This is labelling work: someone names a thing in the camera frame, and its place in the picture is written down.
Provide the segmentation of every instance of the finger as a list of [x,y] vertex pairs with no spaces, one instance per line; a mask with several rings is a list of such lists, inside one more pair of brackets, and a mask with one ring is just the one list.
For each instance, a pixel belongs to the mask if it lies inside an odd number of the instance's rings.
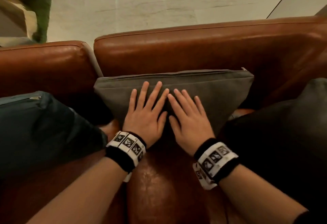
[[151,92],[149,99],[147,100],[146,104],[145,104],[145,109],[149,109],[151,110],[153,107],[154,102],[157,99],[157,96],[159,94],[159,91],[161,89],[162,83],[159,81],[156,86],[154,87],[153,91]]
[[149,88],[149,82],[145,81],[142,85],[142,89],[139,95],[139,100],[137,101],[137,110],[141,110],[144,107],[144,102],[145,102],[145,97],[146,97],[146,92],[147,89]]
[[182,122],[182,120],[187,117],[184,110],[182,109],[182,107],[180,106],[180,104],[177,102],[177,100],[174,98],[172,94],[168,94],[168,100],[177,118],[179,119],[180,122]]
[[158,132],[160,136],[162,135],[162,132],[164,130],[166,119],[167,119],[167,111],[163,112],[158,119]]
[[177,119],[171,115],[169,116],[169,122],[174,132],[175,138],[178,139],[182,135],[182,131]]
[[203,105],[201,103],[200,98],[198,96],[195,96],[194,99],[195,99],[195,103],[196,103],[196,105],[198,107],[198,110],[199,110],[200,114],[203,115],[203,116],[207,116],[207,114],[205,113],[204,107],[203,107]]
[[182,95],[182,93],[180,93],[180,91],[177,89],[174,89],[174,93],[176,95],[177,100],[181,104],[183,110],[185,111],[185,113],[187,115],[192,115],[193,113],[192,108],[190,104],[187,102],[186,98]]
[[199,112],[197,106],[195,105],[194,101],[192,100],[192,98],[190,97],[190,95],[187,93],[186,90],[182,90],[182,95],[186,98],[186,101],[189,103],[192,110],[195,113],[199,114],[200,112]]
[[169,89],[165,89],[161,95],[161,97],[159,98],[156,106],[153,108],[153,112],[158,116],[159,113],[161,112],[164,104],[165,104],[165,101],[166,101],[166,98],[169,94]]
[[136,95],[137,95],[137,89],[133,89],[129,99],[129,107],[127,112],[129,114],[133,113],[135,110]]

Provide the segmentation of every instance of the green carpet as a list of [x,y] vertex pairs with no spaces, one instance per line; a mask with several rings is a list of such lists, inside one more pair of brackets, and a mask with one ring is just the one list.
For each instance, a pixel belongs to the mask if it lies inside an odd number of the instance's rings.
[[29,10],[36,13],[38,19],[38,31],[34,34],[33,39],[38,43],[46,42],[51,0],[24,0],[23,2]]

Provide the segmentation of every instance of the zipper pull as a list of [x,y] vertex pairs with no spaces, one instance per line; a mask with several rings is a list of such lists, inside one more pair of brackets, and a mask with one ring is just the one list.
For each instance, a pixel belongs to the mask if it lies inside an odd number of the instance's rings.
[[30,99],[33,99],[33,100],[40,100],[40,99],[41,99],[41,96],[33,96],[33,97],[30,97]]

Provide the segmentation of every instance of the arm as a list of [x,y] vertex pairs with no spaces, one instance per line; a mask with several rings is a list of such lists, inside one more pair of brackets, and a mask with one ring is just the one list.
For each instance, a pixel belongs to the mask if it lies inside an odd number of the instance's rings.
[[[169,121],[177,143],[194,156],[198,148],[215,135],[200,99],[196,96],[194,103],[186,90],[181,93],[175,89],[174,93],[181,105],[171,94],[168,99],[180,124],[173,116]],[[249,223],[293,223],[297,216],[307,211],[242,165],[234,167],[229,175],[216,183]]]
[[[148,86],[148,82],[143,84],[136,107],[137,91],[132,91],[123,126],[123,131],[139,135],[147,148],[162,135],[167,112],[159,114],[169,93],[166,89],[153,107],[162,86],[158,82],[144,106]],[[104,157],[43,207],[27,224],[101,223],[127,174],[115,161]]]

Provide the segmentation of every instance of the sofa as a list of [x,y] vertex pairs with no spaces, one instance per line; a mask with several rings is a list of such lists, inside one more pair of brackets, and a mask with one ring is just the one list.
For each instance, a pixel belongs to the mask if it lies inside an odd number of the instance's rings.
[[[93,91],[98,77],[241,67],[255,76],[241,108],[258,110],[297,97],[310,79],[327,77],[327,19],[125,32],[97,38],[93,50],[82,41],[0,48],[0,97],[50,92],[94,125],[110,122],[111,138],[119,126]],[[103,155],[3,180],[1,223],[27,222]],[[219,187],[201,188],[193,162],[174,141],[153,146],[121,186],[103,223],[245,223]]]

